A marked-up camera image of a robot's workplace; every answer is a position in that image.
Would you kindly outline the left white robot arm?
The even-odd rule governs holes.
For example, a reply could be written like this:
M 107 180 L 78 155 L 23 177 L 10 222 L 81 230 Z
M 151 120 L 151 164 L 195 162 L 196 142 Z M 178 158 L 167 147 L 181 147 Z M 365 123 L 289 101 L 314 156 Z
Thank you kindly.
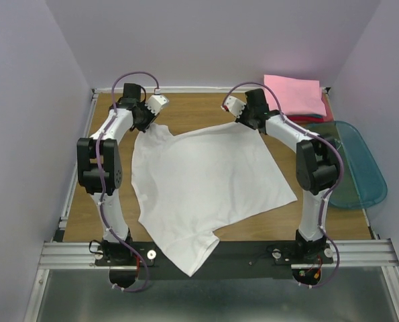
M 101 247 L 104 251 L 111 248 L 110 257 L 119 265 L 128 264 L 133 257 L 131 234 L 119 200 L 123 180 L 119 143 L 129 131 L 147 131 L 168 104 L 169 99 L 158 89 L 147 98 L 141 85 L 126 83 L 101 127 L 76 143 L 78 183 L 96 205 L 103 226 Z

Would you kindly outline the folded red t shirt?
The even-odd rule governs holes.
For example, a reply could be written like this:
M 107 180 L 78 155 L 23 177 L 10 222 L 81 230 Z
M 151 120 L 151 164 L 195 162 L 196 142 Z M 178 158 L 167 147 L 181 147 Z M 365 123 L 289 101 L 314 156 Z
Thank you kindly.
M 333 121 L 332 115 L 322 116 L 318 114 L 306 114 L 306 115 L 286 115 L 287 118 L 295 123 L 326 123 Z

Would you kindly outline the folded pink t shirt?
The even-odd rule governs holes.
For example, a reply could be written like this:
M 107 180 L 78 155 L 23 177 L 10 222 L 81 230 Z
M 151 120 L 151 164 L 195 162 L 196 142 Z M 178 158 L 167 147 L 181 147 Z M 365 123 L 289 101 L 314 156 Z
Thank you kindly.
M 318 80 L 265 74 L 264 84 L 272 89 L 286 115 L 327 115 Z

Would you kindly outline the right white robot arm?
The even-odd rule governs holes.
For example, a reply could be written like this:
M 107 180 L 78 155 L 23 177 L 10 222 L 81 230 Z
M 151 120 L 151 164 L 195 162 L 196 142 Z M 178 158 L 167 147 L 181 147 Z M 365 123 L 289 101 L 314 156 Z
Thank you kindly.
M 245 92 L 246 101 L 228 96 L 222 105 L 235 120 L 277 139 L 296 154 L 295 175 L 303 191 L 302 217 L 293 246 L 302 263 L 325 252 L 329 198 L 343 178 L 343 161 L 332 136 L 321 136 L 290 121 L 277 104 L 271 110 L 263 89 Z

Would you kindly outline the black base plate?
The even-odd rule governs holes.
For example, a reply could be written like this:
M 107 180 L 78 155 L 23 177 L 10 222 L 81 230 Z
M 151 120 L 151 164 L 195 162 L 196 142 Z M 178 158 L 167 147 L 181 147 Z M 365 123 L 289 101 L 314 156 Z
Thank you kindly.
M 127 249 L 121 244 L 100 241 L 89 252 L 95 266 L 109 269 L 109 279 L 122 287 L 136 280 L 186 280 L 153 242 L 133 241 Z M 291 279 L 316 285 L 321 268 L 332 264 L 333 252 L 324 239 L 303 241 L 222 241 L 193 274 L 197 280 L 248 278 Z

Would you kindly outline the teal plastic bin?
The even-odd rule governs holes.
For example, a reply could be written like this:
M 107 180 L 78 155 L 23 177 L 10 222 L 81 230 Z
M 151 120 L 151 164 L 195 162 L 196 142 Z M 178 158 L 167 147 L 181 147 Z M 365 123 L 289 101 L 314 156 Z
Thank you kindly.
M 343 159 L 344 177 L 331 194 L 330 206 L 349 210 L 367 209 L 386 198 L 386 181 L 360 132 L 353 125 L 331 121 L 311 123 L 306 128 L 321 135 L 333 136 Z

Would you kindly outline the aluminium front rail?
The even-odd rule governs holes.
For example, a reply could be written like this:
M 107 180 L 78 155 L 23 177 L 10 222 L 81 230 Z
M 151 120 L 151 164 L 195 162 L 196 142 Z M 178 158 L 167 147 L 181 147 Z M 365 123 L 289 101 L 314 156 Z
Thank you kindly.
M 399 266 L 389 239 L 337 240 L 341 267 Z M 96 268 L 95 256 L 88 243 L 50 242 L 42 247 L 38 268 L 41 270 L 80 270 Z

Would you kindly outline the white t shirt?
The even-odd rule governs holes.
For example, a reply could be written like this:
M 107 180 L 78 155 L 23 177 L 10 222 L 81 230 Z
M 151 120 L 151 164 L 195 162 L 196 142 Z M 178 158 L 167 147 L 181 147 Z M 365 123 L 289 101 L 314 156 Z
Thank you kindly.
M 240 123 L 138 134 L 131 183 L 139 222 L 164 255 L 193 276 L 219 243 L 215 231 L 296 201 L 260 134 Z

